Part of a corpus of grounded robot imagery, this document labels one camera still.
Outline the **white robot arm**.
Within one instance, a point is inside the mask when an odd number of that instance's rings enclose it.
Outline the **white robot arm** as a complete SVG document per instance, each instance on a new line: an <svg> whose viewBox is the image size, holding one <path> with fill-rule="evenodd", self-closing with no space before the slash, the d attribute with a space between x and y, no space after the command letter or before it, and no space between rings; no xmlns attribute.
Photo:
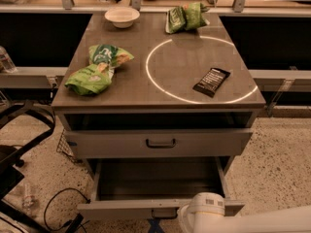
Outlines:
<svg viewBox="0 0 311 233"><path fill-rule="evenodd" d="M311 206L225 216L225 199L202 192L179 208L178 221L184 233L311 233Z"/></svg>

